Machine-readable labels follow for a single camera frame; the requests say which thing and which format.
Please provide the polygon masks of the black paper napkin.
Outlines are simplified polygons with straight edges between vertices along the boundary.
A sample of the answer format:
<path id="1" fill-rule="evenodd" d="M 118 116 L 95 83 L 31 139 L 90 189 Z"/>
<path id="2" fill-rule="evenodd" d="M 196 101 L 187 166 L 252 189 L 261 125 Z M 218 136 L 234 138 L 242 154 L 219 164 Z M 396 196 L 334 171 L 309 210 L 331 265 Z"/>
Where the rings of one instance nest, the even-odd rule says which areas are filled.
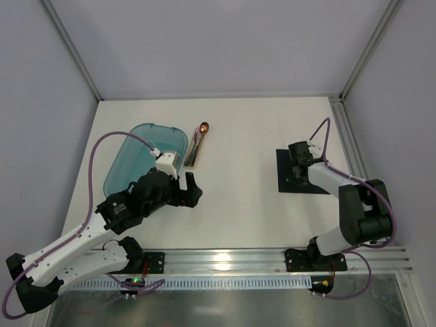
<path id="1" fill-rule="evenodd" d="M 298 185 L 291 179 L 292 160 L 288 150 L 277 149 L 277 184 L 279 193 L 329 195 L 316 185 Z"/>

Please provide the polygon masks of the copper spoon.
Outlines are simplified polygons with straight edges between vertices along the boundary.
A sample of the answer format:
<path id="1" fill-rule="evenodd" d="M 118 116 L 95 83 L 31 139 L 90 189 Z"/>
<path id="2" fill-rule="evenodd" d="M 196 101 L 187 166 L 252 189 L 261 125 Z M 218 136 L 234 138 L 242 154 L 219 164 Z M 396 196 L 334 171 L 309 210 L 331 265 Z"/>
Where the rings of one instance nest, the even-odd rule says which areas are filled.
<path id="1" fill-rule="evenodd" d="M 193 158 L 191 160 L 191 167 L 194 168 L 199 152 L 200 152 L 200 147 L 202 146 L 202 142 L 204 140 L 205 135 L 208 133 L 209 131 L 209 124 L 207 122 L 203 122 L 200 124 L 200 140 L 198 141 L 198 143 L 196 144 L 196 148 L 193 154 Z"/>

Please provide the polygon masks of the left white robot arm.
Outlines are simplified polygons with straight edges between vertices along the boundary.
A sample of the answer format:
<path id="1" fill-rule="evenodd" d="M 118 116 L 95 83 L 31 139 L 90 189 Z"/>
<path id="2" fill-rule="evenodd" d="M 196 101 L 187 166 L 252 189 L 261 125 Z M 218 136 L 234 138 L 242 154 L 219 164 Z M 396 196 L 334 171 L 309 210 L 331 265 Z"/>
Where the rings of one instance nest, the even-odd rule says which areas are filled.
<path id="1" fill-rule="evenodd" d="M 203 191 L 192 173 L 185 177 L 187 187 L 181 189 L 178 179 L 153 168 L 127 189 L 109 195 L 75 230 L 31 255 L 12 254 L 6 260 L 13 279 L 7 292 L 15 291 L 25 313 L 31 314 L 50 306 L 61 293 L 86 279 L 113 272 L 140 272 L 144 251 L 130 236 L 96 255 L 88 252 L 140 225 L 166 205 L 195 207 Z"/>

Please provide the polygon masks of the beige cutlery case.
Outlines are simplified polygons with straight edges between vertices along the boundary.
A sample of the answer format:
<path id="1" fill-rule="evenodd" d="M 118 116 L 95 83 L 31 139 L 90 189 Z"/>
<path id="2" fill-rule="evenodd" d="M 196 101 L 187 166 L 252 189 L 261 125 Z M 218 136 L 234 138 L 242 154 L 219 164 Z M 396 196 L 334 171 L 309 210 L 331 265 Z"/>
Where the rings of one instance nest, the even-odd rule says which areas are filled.
<path id="1" fill-rule="evenodd" d="M 200 133 L 200 130 L 197 129 L 194 136 L 193 136 L 189 153 L 186 156 L 185 161 L 184 161 L 184 166 L 186 168 L 192 167 L 196 153 L 198 152 L 198 149 L 200 147 L 200 141 L 202 140 L 202 136 L 203 135 Z"/>

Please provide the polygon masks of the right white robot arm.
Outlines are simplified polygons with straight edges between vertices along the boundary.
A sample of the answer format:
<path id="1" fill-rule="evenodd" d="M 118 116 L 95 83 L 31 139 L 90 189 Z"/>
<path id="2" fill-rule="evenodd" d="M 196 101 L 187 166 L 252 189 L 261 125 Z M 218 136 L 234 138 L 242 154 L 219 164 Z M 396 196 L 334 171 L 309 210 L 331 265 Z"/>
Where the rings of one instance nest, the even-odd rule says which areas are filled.
<path id="1" fill-rule="evenodd" d="M 339 202 L 337 227 L 309 240 L 305 249 L 284 252 L 286 270 L 346 271 L 345 251 L 394 234 L 392 208 L 386 186 L 379 179 L 362 180 L 315 157 L 307 141 L 276 151 L 281 193 L 332 195 Z"/>

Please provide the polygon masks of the iridescent fork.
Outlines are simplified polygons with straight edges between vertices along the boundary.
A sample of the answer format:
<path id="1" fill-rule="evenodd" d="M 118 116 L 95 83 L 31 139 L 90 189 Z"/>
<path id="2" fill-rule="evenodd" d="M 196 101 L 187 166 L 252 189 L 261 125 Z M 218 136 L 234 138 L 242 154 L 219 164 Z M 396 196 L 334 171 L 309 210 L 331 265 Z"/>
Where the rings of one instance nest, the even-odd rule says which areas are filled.
<path id="1" fill-rule="evenodd" d="M 189 167 L 191 165 L 191 163 L 193 161 L 195 150 L 196 150 L 197 146 L 199 145 L 200 138 L 201 138 L 200 127 L 197 127 L 195 130 L 195 133 L 193 135 L 193 138 L 191 140 L 191 146 L 190 146 L 189 153 L 185 158 L 185 163 L 184 163 L 185 167 Z"/>

